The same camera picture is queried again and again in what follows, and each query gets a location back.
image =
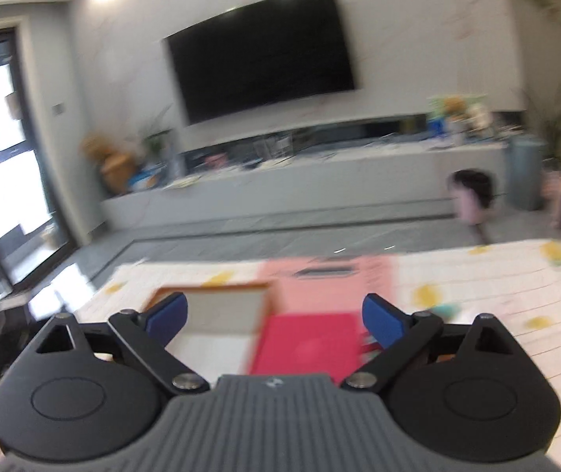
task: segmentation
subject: gray cylindrical bin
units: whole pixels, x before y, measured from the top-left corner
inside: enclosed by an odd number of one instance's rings
[[[536,136],[512,137],[506,167],[508,203],[517,209],[536,211],[543,207],[543,158],[547,144]]]

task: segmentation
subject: glass door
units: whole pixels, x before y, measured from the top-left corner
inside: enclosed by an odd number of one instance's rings
[[[37,284],[75,250],[40,159],[13,31],[0,33],[0,268],[14,290]]]

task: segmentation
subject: gray ribbed surface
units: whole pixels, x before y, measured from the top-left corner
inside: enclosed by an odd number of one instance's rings
[[[171,401],[147,435],[110,457],[44,465],[10,456],[0,472],[561,472],[542,453],[501,465],[445,458],[402,433],[375,395],[326,376],[279,378],[224,376],[211,393]]]

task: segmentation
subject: black television screen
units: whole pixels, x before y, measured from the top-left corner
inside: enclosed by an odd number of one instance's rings
[[[265,0],[166,40],[190,124],[355,88],[335,0]]]

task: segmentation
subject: dark floor border line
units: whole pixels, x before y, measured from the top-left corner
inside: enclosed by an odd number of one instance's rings
[[[108,266],[115,262],[124,252],[126,252],[132,245],[136,243],[148,243],[154,241],[177,241],[177,240],[194,240],[203,238],[225,238],[232,236],[247,236],[249,234],[272,234],[278,232],[296,232],[296,231],[311,231],[311,230],[326,230],[326,229],[340,229],[348,227],[369,227],[376,225],[383,225],[389,223],[408,223],[414,221],[431,221],[431,220],[448,220],[454,218],[455,213],[444,213],[444,214],[434,214],[430,216],[406,216],[404,218],[384,218],[378,220],[366,220],[366,221],[350,221],[350,222],[338,222],[338,223],[321,223],[314,225],[298,225],[294,227],[280,227],[280,228],[267,228],[267,229],[254,229],[254,230],[242,230],[242,231],[218,231],[211,233],[198,233],[198,234],[181,234],[179,236],[160,236],[156,238],[137,238],[132,239],[125,247],[123,247],[119,252],[115,253],[113,257],[108,260],[94,275],[91,275],[90,281],[92,282],[95,278],[99,277]]]

